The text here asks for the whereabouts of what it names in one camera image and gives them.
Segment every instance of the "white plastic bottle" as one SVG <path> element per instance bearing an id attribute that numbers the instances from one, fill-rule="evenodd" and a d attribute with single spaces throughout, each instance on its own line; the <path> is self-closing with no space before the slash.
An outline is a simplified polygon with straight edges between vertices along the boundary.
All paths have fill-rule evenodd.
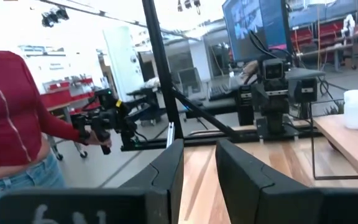
<path id="1" fill-rule="evenodd" d="M 344 100 L 345 127 L 358 130 L 358 90 L 346 91 Z"/>

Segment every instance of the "wooden tabletop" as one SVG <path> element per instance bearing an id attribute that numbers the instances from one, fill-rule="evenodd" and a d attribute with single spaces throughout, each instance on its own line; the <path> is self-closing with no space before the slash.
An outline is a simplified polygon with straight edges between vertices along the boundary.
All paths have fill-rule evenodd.
<path id="1" fill-rule="evenodd" d="M 315 126 L 330 140 L 358 170 L 358 130 L 344 126 L 344 115 L 330 115 L 315 119 Z"/>
<path id="2" fill-rule="evenodd" d="M 311 140 L 237 144 L 270 167 L 305 184 L 315 187 L 358 187 L 358 180 L 316 181 L 311 169 Z M 325 138 L 315 139 L 317 175 L 357 175 L 355 169 L 331 148 Z M 179 223 L 227 224 L 226 210 L 215 161 L 215 146 L 185 149 L 185 171 Z"/>

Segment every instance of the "gray floor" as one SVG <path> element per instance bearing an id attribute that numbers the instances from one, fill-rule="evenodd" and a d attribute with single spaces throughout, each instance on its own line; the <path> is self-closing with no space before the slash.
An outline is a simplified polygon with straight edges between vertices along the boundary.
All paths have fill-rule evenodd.
<path id="1" fill-rule="evenodd" d="M 327 73 L 326 79 L 329 83 L 347 89 L 358 89 L 358 70 L 345 71 L 343 73 Z M 344 90 L 329 87 L 329 92 L 335 99 L 343 98 Z M 329 96 L 319 95 L 319 101 L 328 100 Z M 313 113 L 323 114 L 324 109 L 329 103 L 321 103 L 313 106 Z M 224 114 L 217 116 L 217 119 L 228 126 L 238 126 L 237 115 Z M 208 128 L 213 128 L 207 121 L 203 121 Z M 147 138 L 154 138 L 167 125 L 167 117 L 156 126 L 141 127 L 139 132 Z M 204 127 L 195 119 L 181 122 L 184 135 L 194 130 L 203 130 Z M 133 175 L 143 169 L 150 161 L 155 159 L 163 149 L 139 152 L 121 152 L 122 145 L 120 135 L 112 132 L 113 141 L 112 153 L 104 156 L 100 147 L 84 146 L 88 152 L 88 158 L 82 159 L 76 151 L 72 142 L 64 142 L 58 145 L 60 152 L 64 155 L 64 160 L 60 162 L 67 184 L 71 187 L 117 187 L 130 179 Z"/>

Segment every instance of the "black pole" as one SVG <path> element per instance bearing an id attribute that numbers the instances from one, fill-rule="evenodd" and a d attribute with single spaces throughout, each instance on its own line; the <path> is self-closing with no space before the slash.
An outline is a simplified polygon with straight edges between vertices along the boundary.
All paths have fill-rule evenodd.
<path id="1" fill-rule="evenodd" d="M 154 0 L 142 0 L 143 10 L 149 30 L 150 43 L 152 44 L 155 66 L 161 84 L 161 92 L 164 97 L 165 107 L 169 122 L 175 124 L 175 139 L 183 139 L 179 112 L 175 97 L 172 92 L 172 77 L 169 71 L 165 48 L 162 42 L 160 23 L 155 11 Z"/>

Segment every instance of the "red long-sleeve shirt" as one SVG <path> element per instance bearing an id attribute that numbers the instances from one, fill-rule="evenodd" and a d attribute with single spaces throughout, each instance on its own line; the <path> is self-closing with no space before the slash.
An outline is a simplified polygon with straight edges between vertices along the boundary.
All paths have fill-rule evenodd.
<path id="1" fill-rule="evenodd" d="M 79 141 L 71 124 L 51 115 L 24 60 L 0 51 L 0 166 L 28 164 L 37 158 L 41 133 Z"/>

